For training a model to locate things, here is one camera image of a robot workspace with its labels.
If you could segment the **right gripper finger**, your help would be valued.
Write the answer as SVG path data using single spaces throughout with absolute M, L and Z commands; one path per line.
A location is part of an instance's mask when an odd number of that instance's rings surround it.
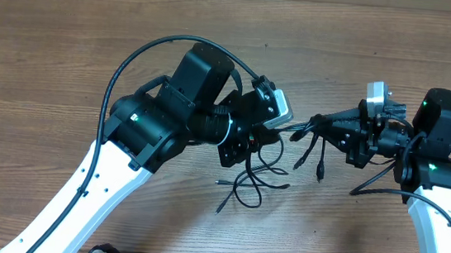
M 313 122 L 312 131 L 341 152 L 349 153 L 356 149 L 361 129 L 359 120 L 326 119 L 319 114 L 313 117 Z
M 360 111 L 358 108 L 354 108 L 354 109 L 350 108 L 348 110 L 344 110 L 341 112 L 324 115 L 324 118 L 334 119 L 334 120 L 342 120 L 342 121 L 346 121 L 346 120 L 353 121 L 353 120 L 357 120 L 360 118 Z

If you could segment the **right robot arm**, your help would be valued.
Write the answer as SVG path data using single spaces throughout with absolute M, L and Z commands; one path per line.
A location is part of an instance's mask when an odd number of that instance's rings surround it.
M 451 90 L 427 91 L 413 121 L 384 82 L 367 86 L 354 109 L 311 117 L 314 133 L 362 169 L 375 155 L 392 159 L 393 173 L 414 223 L 420 253 L 451 253 Z

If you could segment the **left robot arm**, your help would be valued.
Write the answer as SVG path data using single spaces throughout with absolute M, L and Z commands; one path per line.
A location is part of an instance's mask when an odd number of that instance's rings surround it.
M 78 253 L 114 208 L 187 146 L 212 144 L 224 167 L 248 162 L 278 141 L 292 118 L 284 92 L 254 74 L 240 84 L 242 60 L 196 36 L 172 76 L 159 76 L 133 94 L 102 100 L 95 141 L 61 190 L 3 253 Z

